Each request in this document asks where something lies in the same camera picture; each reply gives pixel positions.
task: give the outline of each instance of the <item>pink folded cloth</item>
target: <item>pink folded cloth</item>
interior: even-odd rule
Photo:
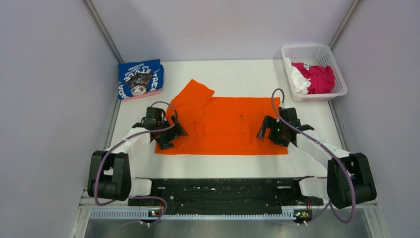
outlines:
[[[308,87],[308,94],[331,93],[334,88],[334,72],[330,66],[322,67],[314,65],[307,70],[303,63],[292,63],[302,75],[311,80],[311,85]]]

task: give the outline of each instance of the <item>gray floor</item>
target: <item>gray floor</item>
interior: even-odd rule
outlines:
[[[343,217],[349,210],[340,211]],[[90,220],[85,238],[104,238],[126,220]],[[344,225],[331,211],[308,227],[289,226],[287,221],[161,221],[151,228],[131,224],[107,238],[370,238],[363,209],[354,221]]]

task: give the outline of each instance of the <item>plastic basket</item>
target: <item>plastic basket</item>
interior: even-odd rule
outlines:
[[[290,70],[284,61],[287,78],[289,79],[289,86],[292,92],[293,101],[295,102],[311,102],[311,101],[325,101],[331,100],[337,96],[343,96],[347,93],[347,86],[344,82],[343,75],[341,75],[337,62],[332,54],[331,49],[326,45],[293,45],[284,46],[281,48],[283,59],[289,57],[292,62],[303,62],[310,65],[321,65],[326,67],[329,65],[332,68],[335,76],[334,88],[331,93],[324,94],[301,94],[294,90],[292,79],[290,77]]]

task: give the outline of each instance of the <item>white table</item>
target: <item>white table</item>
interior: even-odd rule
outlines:
[[[295,107],[302,124],[313,126],[341,148],[328,102],[292,101],[283,61],[212,60],[163,62],[165,83],[159,95],[122,102],[111,145],[116,144],[146,114],[155,101],[170,102],[194,79],[215,91],[215,97],[270,97],[275,88],[285,91],[286,107]],[[157,105],[166,109],[166,105]],[[155,154],[155,142],[144,147],[130,167],[143,178],[267,178],[326,176],[326,169],[306,152],[289,146],[287,155],[215,156]]]

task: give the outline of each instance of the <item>gray wall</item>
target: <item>gray wall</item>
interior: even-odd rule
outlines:
[[[125,61],[280,59],[328,44],[352,0],[92,0]]]
[[[82,1],[1,1],[0,81],[0,237],[68,237],[117,86]]]
[[[364,1],[334,50],[337,100],[354,152],[368,156],[393,237],[418,237],[420,1]]]

